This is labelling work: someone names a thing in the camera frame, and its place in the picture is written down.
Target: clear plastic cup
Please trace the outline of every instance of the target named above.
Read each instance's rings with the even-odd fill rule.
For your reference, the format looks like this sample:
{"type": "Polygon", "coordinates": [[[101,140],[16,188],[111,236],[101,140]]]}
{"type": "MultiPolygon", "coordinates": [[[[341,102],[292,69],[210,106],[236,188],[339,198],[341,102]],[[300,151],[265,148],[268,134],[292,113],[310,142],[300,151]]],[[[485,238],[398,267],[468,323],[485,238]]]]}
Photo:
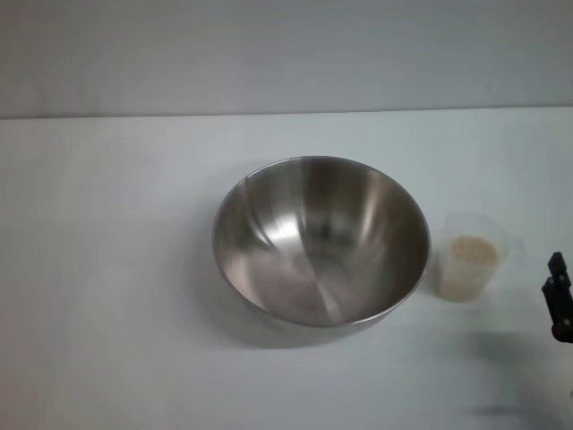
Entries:
{"type": "Polygon", "coordinates": [[[439,248],[440,296],[466,302],[482,293],[513,240],[494,220],[475,213],[446,218],[439,248]]]}

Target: metal bowl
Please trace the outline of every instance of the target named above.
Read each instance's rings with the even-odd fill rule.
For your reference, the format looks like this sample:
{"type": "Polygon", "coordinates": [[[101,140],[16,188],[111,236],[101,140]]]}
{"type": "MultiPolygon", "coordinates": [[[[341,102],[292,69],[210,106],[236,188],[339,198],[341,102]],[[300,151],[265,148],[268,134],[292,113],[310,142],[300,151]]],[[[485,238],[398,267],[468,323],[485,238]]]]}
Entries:
{"type": "Polygon", "coordinates": [[[261,168],[219,207],[213,251],[228,282],[278,319],[337,327],[381,319],[415,290],[430,250],[396,181],[348,159],[261,168]]]}

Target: black clamp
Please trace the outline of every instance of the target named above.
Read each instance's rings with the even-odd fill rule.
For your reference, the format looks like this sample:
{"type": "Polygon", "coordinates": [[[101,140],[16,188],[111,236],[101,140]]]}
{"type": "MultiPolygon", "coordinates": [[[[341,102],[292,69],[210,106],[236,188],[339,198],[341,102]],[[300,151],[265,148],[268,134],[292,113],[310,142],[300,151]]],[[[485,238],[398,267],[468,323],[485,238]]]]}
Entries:
{"type": "Polygon", "coordinates": [[[553,337],[559,342],[573,343],[573,299],[567,265],[561,253],[554,253],[547,263],[551,277],[541,288],[552,317],[553,337]]]}

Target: white wall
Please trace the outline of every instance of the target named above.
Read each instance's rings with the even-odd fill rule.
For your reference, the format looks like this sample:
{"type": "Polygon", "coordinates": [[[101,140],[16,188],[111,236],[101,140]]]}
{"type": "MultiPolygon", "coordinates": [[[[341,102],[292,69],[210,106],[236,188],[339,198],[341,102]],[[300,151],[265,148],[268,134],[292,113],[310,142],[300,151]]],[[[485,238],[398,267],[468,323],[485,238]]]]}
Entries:
{"type": "Polygon", "coordinates": [[[567,105],[571,0],[0,0],[0,117],[567,105]]]}

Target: white background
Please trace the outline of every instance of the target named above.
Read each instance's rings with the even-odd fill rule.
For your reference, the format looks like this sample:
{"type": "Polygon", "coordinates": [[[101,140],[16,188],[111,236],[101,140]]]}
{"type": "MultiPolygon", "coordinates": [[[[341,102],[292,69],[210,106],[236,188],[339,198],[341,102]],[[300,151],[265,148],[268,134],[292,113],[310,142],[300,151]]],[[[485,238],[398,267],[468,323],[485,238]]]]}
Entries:
{"type": "Polygon", "coordinates": [[[0,117],[570,105],[570,0],[0,0],[0,117]]]}
{"type": "Polygon", "coordinates": [[[573,264],[573,109],[0,122],[0,428],[571,427],[573,346],[541,286],[573,264]],[[367,163],[523,241],[481,300],[432,278],[386,319],[304,344],[246,312],[210,249],[268,162],[367,163]]]}

